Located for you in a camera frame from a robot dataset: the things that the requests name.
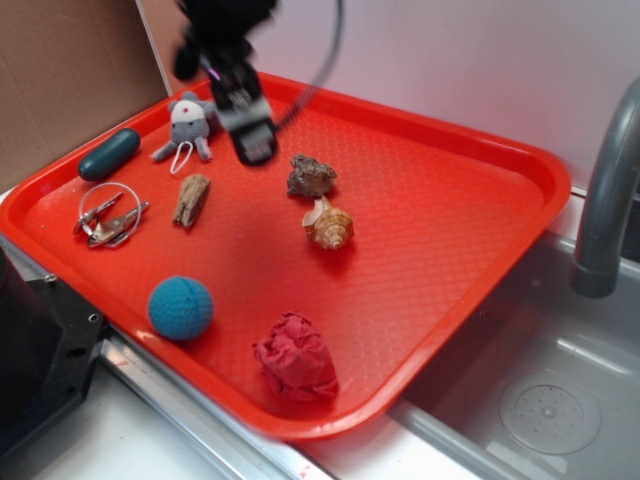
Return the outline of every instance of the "faucet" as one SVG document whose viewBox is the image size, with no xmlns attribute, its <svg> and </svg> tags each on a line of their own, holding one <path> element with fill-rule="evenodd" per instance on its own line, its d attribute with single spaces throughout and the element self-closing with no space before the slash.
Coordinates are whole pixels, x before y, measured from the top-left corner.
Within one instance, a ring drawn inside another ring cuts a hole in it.
<svg viewBox="0 0 640 480">
<path fill-rule="evenodd" d="M 580 295 L 616 287 L 621 254 L 640 261 L 640 77 L 620 100 L 589 182 L 571 268 Z"/>
</svg>

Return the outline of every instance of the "crumpled red paper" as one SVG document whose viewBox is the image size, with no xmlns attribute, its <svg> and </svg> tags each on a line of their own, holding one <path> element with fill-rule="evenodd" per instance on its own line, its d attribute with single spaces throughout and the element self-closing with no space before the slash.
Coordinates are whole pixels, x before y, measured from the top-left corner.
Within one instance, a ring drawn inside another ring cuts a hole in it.
<svg viewBox="0 0 640 480">
<path fill-rule="evenodd" d="M 271 329 L 271 336 L 254 346 L 262 374 L 278 395 L 300 402 L 333 398 L 338 378 L 322 335 L 298 312 L 288 312 Z"/>
</svg>

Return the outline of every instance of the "plush toy ear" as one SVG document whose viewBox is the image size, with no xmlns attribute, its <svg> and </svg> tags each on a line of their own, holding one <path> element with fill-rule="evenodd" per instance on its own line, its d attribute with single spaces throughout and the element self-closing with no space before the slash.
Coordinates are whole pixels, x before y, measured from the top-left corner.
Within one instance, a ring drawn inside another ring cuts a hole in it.
<svg viewBox="0 0 640 480">
<path fill-rule="evenodd" d="M 202 102 L 202 110 L 204 110 L 204 116 L 211 118 L 216 114 L 216 104 L 213 102 Z"/>
<path fill-rule="evenodd" d="M 191 100 L 191 101 L 192 101 L 192 102 L 194 102 L 194 103 L 198 103 L 198 100 L 200 100 L 200 99 L 198 98 L 198 96 L 197 96 L 195 93 L 193 93 L 193 92 L 184 92 L 184 93 L 182 94 L 182 99 L 183 99 L 183 100 Z"/>
</svg>

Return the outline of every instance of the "sink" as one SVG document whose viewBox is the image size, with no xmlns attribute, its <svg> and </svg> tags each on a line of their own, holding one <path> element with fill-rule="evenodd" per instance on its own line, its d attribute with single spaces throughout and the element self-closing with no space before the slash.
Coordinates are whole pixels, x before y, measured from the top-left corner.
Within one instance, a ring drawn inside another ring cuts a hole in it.
<svg viewBox="0 0 640 480">
<path fill-rule="evenodd" d="M 640 265 L 588 299 L 569 286 L 573 249 L 546 233 L 392 412 L 484 478 L 640 478 Z"/>
</svg>

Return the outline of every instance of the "plastic tray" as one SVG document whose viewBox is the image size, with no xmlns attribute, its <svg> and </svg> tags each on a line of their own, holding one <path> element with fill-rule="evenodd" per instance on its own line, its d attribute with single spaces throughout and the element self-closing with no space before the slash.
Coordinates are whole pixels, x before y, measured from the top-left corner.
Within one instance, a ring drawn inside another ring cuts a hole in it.
<svg viewBox="0 0 640 480">
<path fill-rule="evenodd" d="M 276 117 L 302 88 L 262 80 Z M 205 83 L 194 91 L 209 97 Z M 126 244 L 89 249 L 72 235 L 94 186 L 77 176 L 78 162 L 112 131 L 19 185 L 0 206 L 0 230 L 206 396 L 287 441 L 334 436 L 390 406 L 570 192 L 565 169 L 544 151 L 328 91 L 280 135 L 267 165 L 242 165 L 220 133 L 212 162 L 194 156 L 172 177 L 171 159 L 150 159 L 168 140 L 170 100 L 118 126 L 138 130 L 142 144 L 109 181 L 150 202 Z M 301 221 L 313 202 L 287 196 L 298 152 L 338 173 L 329 198 L 355 227 L 341 250 L 309 242 Z M 209 177 L 212 190 L 186 231 L 171 219 L 193 173 Z M 125 192 L 118 208 L 133 205 Z M 150 293 L 173 275 L 203 282 L 216 305 L 212 326 L 190 342 L 160 337 L 148 320 Z M 259 373 L 252 345 L 290 310 L 327 340 L 340 382 L 333 401 L 284 401 Z"/>
</svg>

